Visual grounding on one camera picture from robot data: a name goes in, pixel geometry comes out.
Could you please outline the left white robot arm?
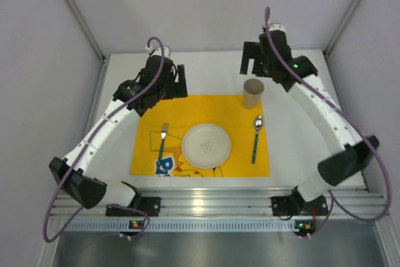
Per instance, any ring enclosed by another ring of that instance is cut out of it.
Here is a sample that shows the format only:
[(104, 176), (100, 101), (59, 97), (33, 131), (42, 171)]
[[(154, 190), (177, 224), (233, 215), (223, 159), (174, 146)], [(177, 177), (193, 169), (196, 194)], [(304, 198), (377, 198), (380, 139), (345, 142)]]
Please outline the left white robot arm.
[(53, 158), (49, 169), (61, 189), (83, 208), (100, 204), (129, 206), (138, 190), (123, 182), (99, 178), (99, 168), (108, 152), (130, 126), (167, 99), (188, 95), (185, 67), (153, 54), (135, 79), (122, 82), (105, 112), (84, 139), (65, 157)]

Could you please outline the fork with green handle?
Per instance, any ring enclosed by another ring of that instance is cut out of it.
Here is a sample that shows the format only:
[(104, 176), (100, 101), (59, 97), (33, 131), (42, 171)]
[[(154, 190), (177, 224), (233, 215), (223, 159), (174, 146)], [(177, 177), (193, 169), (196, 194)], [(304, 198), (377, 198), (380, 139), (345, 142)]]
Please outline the fork with green handle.
[(157, 158), (157, 162), (156, 162), (156, 166), (159, 168), (161, 166), (161, 160), (163, 158), (163, 151), (164, 151), (164, 145), (165, 145), (165, 139), (167, 136), (167, 131), (169, 129), (169, 124), (168, 123), (164, 123), (161, 129), (161, 144), (160, 144), (160, 148), (159, 148), (159, 154), (158, 154), (158, 158)]

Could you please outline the spoon with green handle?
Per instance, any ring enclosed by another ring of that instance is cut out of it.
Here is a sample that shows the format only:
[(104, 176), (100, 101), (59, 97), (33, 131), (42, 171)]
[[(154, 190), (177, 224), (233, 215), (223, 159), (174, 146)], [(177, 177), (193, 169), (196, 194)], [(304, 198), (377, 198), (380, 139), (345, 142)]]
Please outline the spoon with green handle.
[(251, 163), (254, 164), (256, 162), (256, 154), (257, 154), (257, 148), (258, 148), (258, 139), (259, 139), (259, 132), (263, 128), (263, 116), (258, 115), (254, 119), (253, 126), (255, 130), (255, 136), (254, 136), (254, 144), (253, 144), (253, 149), (252, 149), (252, 160)]

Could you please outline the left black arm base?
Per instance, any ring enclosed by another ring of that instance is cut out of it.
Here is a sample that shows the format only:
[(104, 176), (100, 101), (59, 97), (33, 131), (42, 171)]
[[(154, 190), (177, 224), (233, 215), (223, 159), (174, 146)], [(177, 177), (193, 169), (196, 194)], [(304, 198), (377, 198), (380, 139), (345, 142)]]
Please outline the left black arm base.
[[(148, 197), (140, 196), (134, 199), (129, 208), (136, 209), (146, 213), (149, 217), (158, 217), (161, 208), (161, 198), (160, 197)], [(140, 216), (139, 213), (132, 211), (127, 211), (121, 208), (115, 208), (113, 206), (107, 206), (106, 208), (107, 217), (128, 217), (128, 216)]]

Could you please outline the cream round plate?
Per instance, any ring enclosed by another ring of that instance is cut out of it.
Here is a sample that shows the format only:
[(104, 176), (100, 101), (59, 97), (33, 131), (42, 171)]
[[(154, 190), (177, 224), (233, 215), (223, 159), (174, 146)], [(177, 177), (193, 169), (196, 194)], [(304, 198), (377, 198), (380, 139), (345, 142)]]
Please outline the cream round plate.
[(222, 165), (231, 153), (231, 139), (220, 126), (197, 124), (184, 135), (181, 143), (185, 160), (199, 169), (213, 169)]

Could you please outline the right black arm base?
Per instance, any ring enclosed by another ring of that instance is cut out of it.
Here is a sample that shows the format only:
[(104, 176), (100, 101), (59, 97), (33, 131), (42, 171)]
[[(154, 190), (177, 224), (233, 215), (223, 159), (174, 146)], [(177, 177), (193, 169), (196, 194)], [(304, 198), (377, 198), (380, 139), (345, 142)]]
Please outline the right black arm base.
[(300, 195), (298, 187), (291, 190), (287, 196), (271, 197), (272, 214), (274, 216), (294, 217), (294, 216), (326, 216), (329, 205), (323, 195), (311, 201), (305, 201)]

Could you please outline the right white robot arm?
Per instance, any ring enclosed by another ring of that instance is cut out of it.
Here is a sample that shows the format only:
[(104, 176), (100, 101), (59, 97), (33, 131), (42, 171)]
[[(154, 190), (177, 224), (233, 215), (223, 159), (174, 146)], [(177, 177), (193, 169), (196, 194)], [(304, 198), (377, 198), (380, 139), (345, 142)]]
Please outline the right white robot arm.
[(339, 108), (324, 87), (315, 65), (306, 56), (292, 56), (286, 30), (280, 24), (263, 29), (257, 42), (243, 44), (241, 74), (271, 78), (303, 108), (319, 130), (330, 157), (291, 192), (297, 202), (308, 203), (348, 178), (360, 173), (372, 159), (379, 140), (374, 135), (364, 142), (354, 128), (339, 115)]

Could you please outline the yellow Pikachu cloth placemat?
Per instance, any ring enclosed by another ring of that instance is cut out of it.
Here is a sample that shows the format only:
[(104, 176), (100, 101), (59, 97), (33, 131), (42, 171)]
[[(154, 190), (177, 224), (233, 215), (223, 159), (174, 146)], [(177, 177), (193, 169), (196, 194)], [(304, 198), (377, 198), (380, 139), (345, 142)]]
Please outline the yellow Pikachu cloth placemat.
[[(241, 95), (190, 95), (186, 98), (165, 100), (139, 120), (130, 167), (131, 175), (255, 178), (268, 177), (269, 157), (266, 131), (259, 132), (256, 162), (251, 163), (256, 116), (263, 115), (263, 107), (246, 109)], [(161, 166), (158, 168), (161, 129), (169, 124)], [(199, 169), (189, 164), (182, 153), (185, 133), (193, 126), (211, 123), (222, 127), (231, 139), (228, 159), (213, 169)]]

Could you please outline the beige paper cup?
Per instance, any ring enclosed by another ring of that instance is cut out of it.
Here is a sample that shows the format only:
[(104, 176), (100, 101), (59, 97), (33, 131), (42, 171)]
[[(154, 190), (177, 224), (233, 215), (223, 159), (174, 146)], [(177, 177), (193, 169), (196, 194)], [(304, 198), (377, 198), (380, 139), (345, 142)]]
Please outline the beige paper cup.
[(251, 78), (247, 79), (243, 84), (243, 105), (247, 109), (255, 108), (260, 102), (264, 92), (264, 84), (262, 81)]

